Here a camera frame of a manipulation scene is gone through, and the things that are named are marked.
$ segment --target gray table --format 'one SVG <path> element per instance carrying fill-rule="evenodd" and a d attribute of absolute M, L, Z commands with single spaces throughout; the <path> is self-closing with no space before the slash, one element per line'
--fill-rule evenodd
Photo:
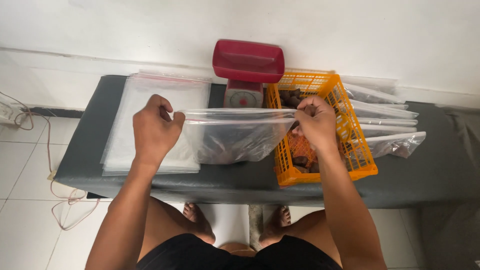
<path fill-rule="evenodd" d="M 98 83 L 55 180 L 114 197 L 125 176 L 102 176 L 100 159 L 120 103 L 125 76 L 103 76 Z M 210 108 L 223 105 L 225 85 L 212 85 Z M 419 131 L 426 140 L 408 159 L 387 155 L 375 159 L 378 175 L 355 181 L 369 208 L 403 208 L 434 202 L 480 198 L 480 182 L 443 111 L 432 104 L 409 102 L 420 113 Z M 322 206 L 321 184 L 280 189 L 273 153 L 259 162 L 202 165 L 199 173 L 156 175 L 152 195 L 164 201 L 230 204 Z"/>

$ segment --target scale dial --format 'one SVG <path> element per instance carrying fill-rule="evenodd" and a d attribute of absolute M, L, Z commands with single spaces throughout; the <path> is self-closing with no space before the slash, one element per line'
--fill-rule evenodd
<path fill-rule="evenodd" d="M 263 95 L 258 91 L 228 89 L 225 93 L 225 108 L 260 108 Z"/>

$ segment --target orange plastic crate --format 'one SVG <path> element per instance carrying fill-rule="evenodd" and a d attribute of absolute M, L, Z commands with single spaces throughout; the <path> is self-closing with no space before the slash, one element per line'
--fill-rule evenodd
<path fill-rule="evenodd" d="M 320 96 L 324 98 L 336 111 L 337 115 L 343 114 L 348 119 L 349 137 L 340 142 L 346 158 L 346 167 L 352 180 L 378 173 L 370 149 L 365 142 L 365 137 L 360 129 L 357 116 L 343 88 L 340 76 L 337 74 L 293 73 L 287 72 L 277 84 L 267 87 L 266 102 L 268 108 L 281 108 L 279 90 L 293 91 L 300 88 L 301 96 Z M 297 145 L 288 143 L 290 132 L 275 148 L 276 175 L 279 185 L 292 185 L 299 183 L 320 182 L 319 173 L 301 173 L 292 164 L 292 156 L 308 155 L 314 153 L 307 140 L 297 141 Z"/>

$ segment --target filled plastic bag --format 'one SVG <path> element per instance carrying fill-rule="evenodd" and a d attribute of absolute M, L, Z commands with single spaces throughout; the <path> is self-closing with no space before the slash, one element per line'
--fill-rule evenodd
<path fill-rule="evenodd" d="M 343 83 L 348 98 L 365 102 L 365 103 L 381 103 L 381 104 L 403 104 L 405 100 L 397 98 L 383 92 L 371 90 L 361 86 Z"/>
<path fill-rule="evenodd" d="M 418 120 L 408 119 L 383 119 L 383 118 L 357 118 L 359 124 L 371 125 L 391 125 L 391 126 L 406 126 L 411 127 L 418 124 Z"/>
<path fill-rule="evenodd" d="M 360 124 L 365 138 L 417 132 L 415 127 Z"/>
<path fill-rule="evenodd" d="M 373 158 L 378 158 L 387 154 L 407 158 L 423 142 L 426 136 L 427 133 L 422 131 L 365 138 L 365 141 L 370 148 Z"/>
<path fill-rule="evenodd" d="M 406 110 L 408 109 L 407 104 L 380 104 L 380 103 L 375 103 L 374 105 L 379 105 L 379 106 L 384 106 L 392 109 L 397 109 L 397 110 Z"/>
<path fill-rule="evenodd" d="M 371 78 L 360 76 L 340 75 L 342 83 L 361 86 L 375 91 L 384 92 L 387 94 L 394 94 L 395 87 L 398 83 L 397 79 L 387 78 Z"/>
<path fill-rule="evenodd" d="M 102 157 L 104 175 L 128 174 L 135 157 L 132 118 L 153 94 L 166 98 L 174 110 L 204 109 L 208 107 L 210 85 L 208 79 L 188 79 L 170 74 L 143 73 L 130 76 Z M 199 169 L 200 164 L 195 162 L 190 144 L 182 132 L 157 173 L 198 172 Z"/>
<path fill-rule="evenodd" d="M 293 109 L 182 110 L 183 131 L 202 164 L 260 161 L 285 137 L 295 122 Z"/>
<path fill-rule="evenodd" d="M 350 103 L 356 116 L 361 118 L 414 119 L 419 115 L 408 110 L 397 110 L 356 100 L 350 100 Z"/>

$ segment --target left hand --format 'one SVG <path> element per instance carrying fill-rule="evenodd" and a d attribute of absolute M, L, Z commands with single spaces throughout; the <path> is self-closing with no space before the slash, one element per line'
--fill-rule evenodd
<path fill-rule="evenodd" d="M 176 144 L 185 121 L 183 113 L 174 113 L 172 120 L 168 112 L 173 112 L 170 102 L 159 95 L 152 95 L 145 108 L 133 116 L 135 159 L 155 170 Z"/>

